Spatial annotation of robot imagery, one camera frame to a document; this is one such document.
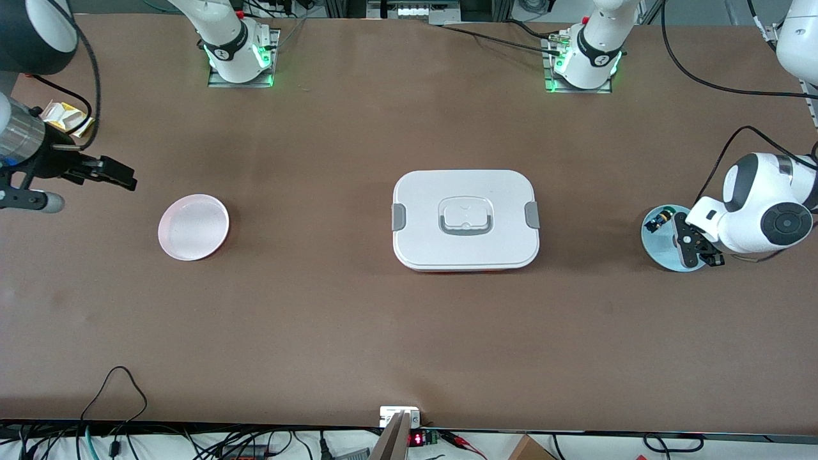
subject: plug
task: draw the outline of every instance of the plug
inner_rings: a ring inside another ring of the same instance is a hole
[[[110,443],[110,447],[108,448],[108,457],[114,458],[119,455],[119,449],[122,446],[119,444],[119,441],[115,440]]]
[[[321,445],[321,460],[333,460],[332,454],[330,453],[329,446],[326,445],[326,440],[324,439],[324,432],[321,432],[321,440],[318,441],[318,444]]]

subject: metal frame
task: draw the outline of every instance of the metal frame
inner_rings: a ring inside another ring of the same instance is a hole
[[[409,409],[395,413],[378,438],[369,460],[406,460],[411,419]]]

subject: gray latch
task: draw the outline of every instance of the gray latch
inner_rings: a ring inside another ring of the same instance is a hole
[[[392,231],[403,230],[407,225],[407,207],[400,203],[392,204]]]
[[[540,228],[540,213],[537,211],[536,201],[525,204],[525,223],[531,228]]]

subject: metal mounting plate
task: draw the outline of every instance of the metal mounting plate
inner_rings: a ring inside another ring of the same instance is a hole
[[[560,34],[568,33],[567,30],[560,31]],[[540,40],[540,46],[546,50],[562,51],[553,44],[552,41],[543,38]],[[611,87],[611,78],[605,80],[605,84],[595,89],[580,89],[565,81],[562,75],[553,71],[555,62],[559,57],[552,56],[546,52],[542,53],[542,67],[546,72],[546,90],[548,92],[585,92],[590,94],[610,94],[613,89]]]
[[[270,29],[270,41],[262,41],[262,45],[272,45],[270,51],[270,66],[262,70],[256,78],[244,83],[231,83],[223,79],[221,75],[212,67],[209,66],[210,73],[208,75],[207,85],[210,88],[270,88],[276,76],[276,61],[278,60],[278,41],[281,36],[280,29]]]
[[[385,428],[389,424],[389,421],[392,420],[393,415],[404,411],[409,411],[410,413],[411,428],[420,428],[420,409],[414,406],[380,406],[378,426]]]

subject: white bracket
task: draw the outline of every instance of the white bracket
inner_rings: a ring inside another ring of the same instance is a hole
[[[420,409],[414,406],[380,406],[378,426],[385,428],[396,413],[409,412],[411,428],[420,428]]]

